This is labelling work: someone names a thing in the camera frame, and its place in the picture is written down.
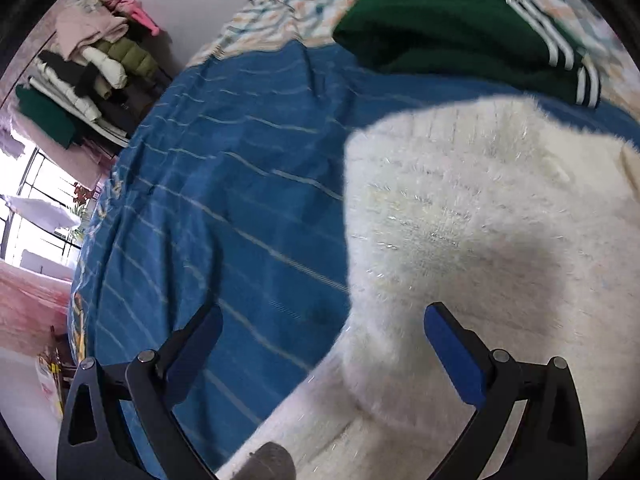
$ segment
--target white fluffy sweater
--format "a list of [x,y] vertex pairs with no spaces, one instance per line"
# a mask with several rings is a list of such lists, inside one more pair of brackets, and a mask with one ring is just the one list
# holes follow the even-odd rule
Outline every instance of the white fluffy sweater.
[[432,301],[490,349],[566,358],[597,478],[640,418],[639,160],[527,99],[405,112],[354,134],[348,322],[220,478],[270,440],[302,480],[427,478],[472,413],[424,336]]

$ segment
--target curtain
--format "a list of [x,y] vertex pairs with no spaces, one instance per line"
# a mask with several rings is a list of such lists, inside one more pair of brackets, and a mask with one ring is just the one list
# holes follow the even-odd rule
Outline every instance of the curtain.
[[49,327],[66,332],[71,283],[0,260],[0,346],[36,355],[49,341]]

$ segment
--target bed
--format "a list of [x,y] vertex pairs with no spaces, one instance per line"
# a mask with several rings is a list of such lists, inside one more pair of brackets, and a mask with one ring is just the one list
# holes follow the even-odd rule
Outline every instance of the bed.
[[[212,469],[304,380],[346,320],[349,133],[401,110],[522,95],[359,67],[331,39],[354,1],[249,0],[140,124],[82,247],[68,318],[77,360],[130,360],[201,304],[222,309],[216,349],[175,409]],[[537,96],[543,109],[640,142],[640,74],[610,28],[585,0],[536,1],[580,37],[603,78],[596,110]],[[162,477],[135,414],[126,417],[148,471]]]

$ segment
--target green track jacket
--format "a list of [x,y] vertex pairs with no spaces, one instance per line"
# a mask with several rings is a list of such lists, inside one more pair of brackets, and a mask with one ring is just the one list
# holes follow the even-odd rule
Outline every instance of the green track jacket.
[[383,73],[466,75],[594,108],[586,50],[531,0],[358,0],[334,30]]

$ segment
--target green sweater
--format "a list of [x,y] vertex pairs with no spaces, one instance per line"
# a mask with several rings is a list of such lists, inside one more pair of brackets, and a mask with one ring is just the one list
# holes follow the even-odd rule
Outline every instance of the green sweater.
[[531,0],[358,0],[334,30],[383,73],[466,75],[596,107],[585,49]]
[[65,149],[81,139],[83,132],[91,129],[34,88],[18,85],[15,94],[20,103],[20,112]]

